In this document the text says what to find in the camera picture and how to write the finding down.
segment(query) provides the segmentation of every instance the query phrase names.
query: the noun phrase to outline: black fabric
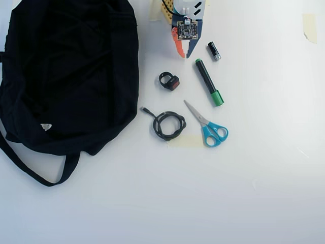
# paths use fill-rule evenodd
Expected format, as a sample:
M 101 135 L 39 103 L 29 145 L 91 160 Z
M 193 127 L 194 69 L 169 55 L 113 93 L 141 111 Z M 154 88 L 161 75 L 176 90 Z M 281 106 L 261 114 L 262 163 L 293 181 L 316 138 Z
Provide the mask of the black fabric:
M 0 137 L 1 149 L 46 186 L 67 180 L 81 151 L 97 154 L 135 118 L 138 47 L 127 0 L 22 0 L 0 54 L 0 118 L 7 140 L 66 155 L 62 178 L 36 175 Z

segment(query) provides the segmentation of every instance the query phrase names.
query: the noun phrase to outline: scissors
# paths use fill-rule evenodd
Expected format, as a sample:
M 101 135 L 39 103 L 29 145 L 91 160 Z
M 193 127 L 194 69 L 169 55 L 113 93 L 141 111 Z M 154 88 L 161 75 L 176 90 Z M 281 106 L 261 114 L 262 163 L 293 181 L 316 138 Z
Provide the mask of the scissors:
M 190 105 L 186 100 L 184 100 L 184 103 L 187 105 L 187 107 L 190 109 L 192 114 L 199 120 L 202 130 L 204 133 L 204 140 L 205 144 L 208 147 L 217 147 L 222 142 L 226 141 L 228 138 L 228 129 L 223 126 L 216 125 L 208 120 L 206 120 L 192 105 Z M 212 138 L 214 140 L 214 144 L 210 144 L 208 142 L 208 139 Z

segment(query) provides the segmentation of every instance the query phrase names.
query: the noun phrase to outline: black cable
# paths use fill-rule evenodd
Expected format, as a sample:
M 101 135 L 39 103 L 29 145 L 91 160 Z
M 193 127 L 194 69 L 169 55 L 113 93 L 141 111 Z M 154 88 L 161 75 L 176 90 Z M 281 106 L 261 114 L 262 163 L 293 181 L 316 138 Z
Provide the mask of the black cable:
M 170 141 L 172 139 L 175 139 L 176 137 L 178 137 L 182 131 L 186 128 L 186 121 L 185 118 L 183 116 L 178 115 L 177 113 L 174 112 L 164 112 L 161 113 L 158 116 L 155 116 L 152 112 L 149 111 L 149 109 L 147 108 L 142 108 L 142 110 L 148 114 L 150 114 L 152 117 L 154 117 L 154 121 L 153 121 L 153 129 L 155 131 L 155 133 L 157 134 L 157 136 L 159 136 L 161 139 L 165 140 L 165 141 Z M 172 135 L 165 135 L 161 129 L 161 122 L 163 122 L 166 118 L 168 117 L 175 117 L 178 119 L 179 123 L 180 123 L 180 127 L 178 130 L 176 130 Z
M 178 16 L 178 17 L 185 17 L 185 15 L 182 15 L 182 14 L 177 14 L 177 13 L 174 13 L 173 11 L 171 11 L 169 8 L 168 8 L 168 5 L 166 4 L 166 2 L 164 0 L 162 0 L 162 3 L 164 4 L 164 6 L 166 7 L 167 11 L 172 14 L 172 15 L 175 15 L 175 16 Z

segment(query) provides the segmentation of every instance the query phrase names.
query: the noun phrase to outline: white surface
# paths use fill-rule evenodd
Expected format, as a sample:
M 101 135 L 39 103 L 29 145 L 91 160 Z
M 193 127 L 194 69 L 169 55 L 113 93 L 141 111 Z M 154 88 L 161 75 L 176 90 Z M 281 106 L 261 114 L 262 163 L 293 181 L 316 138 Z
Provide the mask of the white surface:
M 0 1 L 0 44 L 9 21 Z M 203 37 L 182 60 L 149 1 L 132 0 L 140 36 L 139 107 L 186 117 L 183 99 L 227 126 L 219 148 L 167 148 L 139 115 L 97 156 L 82 154 L 65 184 L 47 188 L 0 152 L 0 243 L 325 243 L 325 2 L 214 0 Z M 317 18 L 318 44 L 302 14 Z M 206 49 L 214 41 L 222 60 Z M 193 62 L 202 58 L 225 104 L 213 108 Z M 155 79 L 177 74 L 173 93 Z M 56 180 L 63 158 L 12 144 L 31 168 Z

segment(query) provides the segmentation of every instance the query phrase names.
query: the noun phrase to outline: masking tape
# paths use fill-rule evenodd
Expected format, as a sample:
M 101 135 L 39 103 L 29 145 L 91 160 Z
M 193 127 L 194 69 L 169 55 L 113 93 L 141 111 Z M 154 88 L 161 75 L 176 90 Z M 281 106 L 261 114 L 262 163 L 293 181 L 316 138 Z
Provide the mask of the masking tape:
M 303 14 L 303 25 L 306 39 L 317 44 L 316 16 L 314 14 Z
M 204 147 L 202 135 L 180 135 L 179 137 L 167 142 L 169 148 L 202 148 Z
M 150 13 L 149 20 L 150 21 L 158 21 L 160 20 L 160 10 L 161 0 L 150 0 Z

